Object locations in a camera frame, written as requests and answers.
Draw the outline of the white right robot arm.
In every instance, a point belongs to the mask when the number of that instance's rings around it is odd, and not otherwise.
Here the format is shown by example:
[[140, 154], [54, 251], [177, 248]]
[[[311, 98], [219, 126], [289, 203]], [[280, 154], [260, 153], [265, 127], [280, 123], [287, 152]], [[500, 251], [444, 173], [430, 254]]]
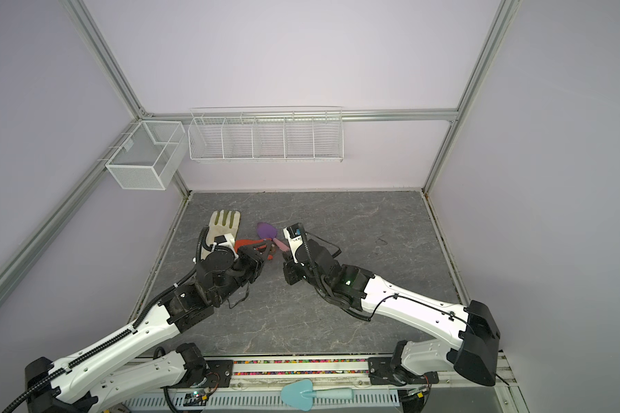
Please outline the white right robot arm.
[[341, 264], [337, 254], [310, 239], [302, 224], [284, 229], [289, 243], [283, 272], [287, 284], [310, 284], [325, 302], [360, 321], [392, 318], [431, 336], [401, 340], [385, 364], [370, 366], [374, 384], [433, 384], [432, 373], [452, 370], [477, 385], [497, 380], [500, 331], [488, 306], [431, 299], [394, 285], [365, 268]]

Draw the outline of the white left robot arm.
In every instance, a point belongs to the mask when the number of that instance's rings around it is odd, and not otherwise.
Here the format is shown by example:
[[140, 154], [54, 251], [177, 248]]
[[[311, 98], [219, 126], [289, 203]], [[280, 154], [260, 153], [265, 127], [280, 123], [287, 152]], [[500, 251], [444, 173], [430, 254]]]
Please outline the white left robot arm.
[[216, 237], [208, 256], [197, 253], [194, 268], [144, 305], [134, 321], [70, 356], [27, 365], [25, 390], [5, 411], [26, 404], [30, 412], [100, 412], [156, 388], [201, 385], [208, 366], [192, 343], [137, 367], [128, 363], [201, 323], [253, 284], [271, 246], [265, 239], [235, 248], [231, 235]]

